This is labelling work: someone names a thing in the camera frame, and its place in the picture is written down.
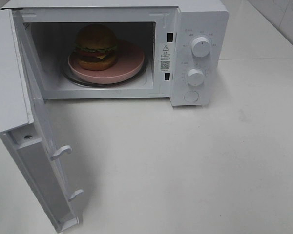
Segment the upper white power knob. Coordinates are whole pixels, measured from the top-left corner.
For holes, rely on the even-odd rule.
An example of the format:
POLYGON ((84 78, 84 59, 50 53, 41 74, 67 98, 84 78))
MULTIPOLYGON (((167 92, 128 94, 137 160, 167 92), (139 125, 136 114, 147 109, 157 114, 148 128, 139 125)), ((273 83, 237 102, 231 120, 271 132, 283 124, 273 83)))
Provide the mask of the upper white power knob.
POLYGON ((205 57, 210 53, 210 41, 207 37, 196 37, 190 45, 192 54, 197 58, 205 57))

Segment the burger with lettuce and cheese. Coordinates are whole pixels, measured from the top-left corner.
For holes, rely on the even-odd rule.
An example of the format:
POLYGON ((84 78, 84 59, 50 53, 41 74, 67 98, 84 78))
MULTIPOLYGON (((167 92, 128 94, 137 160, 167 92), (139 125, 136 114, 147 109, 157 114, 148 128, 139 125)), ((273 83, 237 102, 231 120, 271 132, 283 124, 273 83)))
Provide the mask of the burger with lettuce and cheese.
POLYGON ((114 32, 101 24, 82 28, 75 39, 79 66, 86 70, 102 71, 117 60, 118 41, 114 32))

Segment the white microwave door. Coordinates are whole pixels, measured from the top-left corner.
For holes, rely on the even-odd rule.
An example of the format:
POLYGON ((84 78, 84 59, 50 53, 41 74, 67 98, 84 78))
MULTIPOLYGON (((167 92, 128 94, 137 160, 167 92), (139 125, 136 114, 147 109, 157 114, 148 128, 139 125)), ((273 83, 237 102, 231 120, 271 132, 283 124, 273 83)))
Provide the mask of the white microwave door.
POLYGON ((36 48, 19 10, 0 10, 0 139, 57 232, 77 225, 60 158, 72 152, 55 143, 37 78, 36 48))

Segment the round white door button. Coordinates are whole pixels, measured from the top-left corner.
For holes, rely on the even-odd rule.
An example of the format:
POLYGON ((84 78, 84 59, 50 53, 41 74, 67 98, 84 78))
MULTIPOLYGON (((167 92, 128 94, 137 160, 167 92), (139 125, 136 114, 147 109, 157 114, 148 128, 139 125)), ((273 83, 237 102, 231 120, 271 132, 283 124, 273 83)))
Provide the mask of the round white door button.
POLYGON ((188 91, 184 95, 184 100, 187 102, 197 102, 199 99, 199 94, 196 91, 188 91))

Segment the white microwave oven body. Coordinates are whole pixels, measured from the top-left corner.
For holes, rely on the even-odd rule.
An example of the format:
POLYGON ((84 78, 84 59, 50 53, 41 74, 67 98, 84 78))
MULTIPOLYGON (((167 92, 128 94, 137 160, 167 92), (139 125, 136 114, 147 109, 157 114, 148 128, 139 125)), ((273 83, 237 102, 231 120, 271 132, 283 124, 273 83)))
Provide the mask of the white microwave oven body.
POLYGON ((11 0, 0 10, 19 10, 30 31, 41 66, 37 83, 43 99, 169 98, 174 106, 205 105, 215 77, 229 13, 219 0, 11 0), (81 87, 61 74, 78 30, 90 23, 110 27, 119 39, 140 45, 148 61, 135 83, 112 87, 81 87), (204 36, 210 53, 192 54, 191 42, 204 36), (205 81, 190 86, 191 69, 201 69, 205 81), (188 91, 199 94, 187 102, 188 91))

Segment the pink round plate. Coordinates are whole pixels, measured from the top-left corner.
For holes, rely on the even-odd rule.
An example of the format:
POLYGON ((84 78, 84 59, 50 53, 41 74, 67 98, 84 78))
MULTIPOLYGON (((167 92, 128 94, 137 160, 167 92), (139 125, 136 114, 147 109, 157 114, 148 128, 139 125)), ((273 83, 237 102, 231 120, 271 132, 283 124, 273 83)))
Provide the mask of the pink round plate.
POLYGON ((125 81, 140 71, 144 61, 144 51, 125 40, 118 41, 117 49, 104 57, 86 57, 78 52, 68 57, 71 72, 82 81, 95 84, 125 81))

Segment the lower white timer knob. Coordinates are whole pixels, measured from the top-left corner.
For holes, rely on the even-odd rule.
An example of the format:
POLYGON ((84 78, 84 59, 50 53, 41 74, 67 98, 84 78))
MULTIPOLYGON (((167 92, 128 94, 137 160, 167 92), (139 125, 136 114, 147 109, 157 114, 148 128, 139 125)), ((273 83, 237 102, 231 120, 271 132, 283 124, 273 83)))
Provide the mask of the lower white timer knob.
POLYGON ((201 69, 191 69, 187 76, 188 84, 190 86, 200 86, 205 81, 205 75, 201 69))

